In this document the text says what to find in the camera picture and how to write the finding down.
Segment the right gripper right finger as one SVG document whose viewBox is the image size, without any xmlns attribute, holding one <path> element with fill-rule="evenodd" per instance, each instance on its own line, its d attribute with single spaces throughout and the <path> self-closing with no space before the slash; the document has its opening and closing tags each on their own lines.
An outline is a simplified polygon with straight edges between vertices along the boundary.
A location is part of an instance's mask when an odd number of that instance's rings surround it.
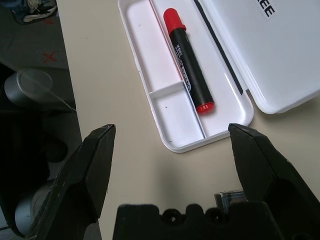
<svg viewBox="0 0 320 240">
<path fill-rule="evenodd" d="M 320 202 L 295 167 L 257 130 L 231 123 L 228 131 L 246 198 L 267 204 L 286 240 L 318 240 Z"/>
</svg>

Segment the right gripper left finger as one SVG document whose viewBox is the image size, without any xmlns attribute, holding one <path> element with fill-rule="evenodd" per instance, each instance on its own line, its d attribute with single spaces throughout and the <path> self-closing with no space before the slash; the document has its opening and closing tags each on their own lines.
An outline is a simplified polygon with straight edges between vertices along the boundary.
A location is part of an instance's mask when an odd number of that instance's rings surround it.
<svg viewBox="0 0 320 240">
<path fill-rule="evenodd" d="M 111 175 L 115 124 L 93 130 L 66 161 L 25 236 L 27 240 L 82 240 L 101 217 Z"/>
</svg>

